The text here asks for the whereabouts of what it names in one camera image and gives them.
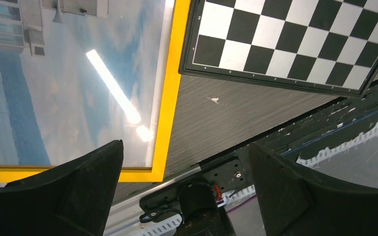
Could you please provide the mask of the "yellow picture frame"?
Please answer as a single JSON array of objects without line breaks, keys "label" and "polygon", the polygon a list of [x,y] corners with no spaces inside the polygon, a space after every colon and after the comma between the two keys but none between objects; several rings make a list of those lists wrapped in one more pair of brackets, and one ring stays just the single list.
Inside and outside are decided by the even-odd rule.
[{"label": "yellow picture frame", "polygon": [[0,183],[112,141],[161,182],[188,0],[0,0]]}]

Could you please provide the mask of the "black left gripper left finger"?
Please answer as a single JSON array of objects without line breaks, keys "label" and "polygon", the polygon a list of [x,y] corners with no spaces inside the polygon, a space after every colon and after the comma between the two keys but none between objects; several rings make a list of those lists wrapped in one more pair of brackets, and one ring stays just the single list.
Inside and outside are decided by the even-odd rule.
[{"label": "black left gripper left finger", "polygon": [[0,187],[0,236],[101,236],[124,160],[111,141]]}]

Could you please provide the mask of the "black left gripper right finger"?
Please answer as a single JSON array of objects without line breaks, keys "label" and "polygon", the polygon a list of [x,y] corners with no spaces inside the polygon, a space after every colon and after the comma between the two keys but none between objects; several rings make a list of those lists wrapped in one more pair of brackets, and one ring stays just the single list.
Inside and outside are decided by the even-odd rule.
[{"label": "black left gripper right finger", "polygon": [[378,236],[378,188],[320,173],[249,146],[253,184],[269,236]]}]

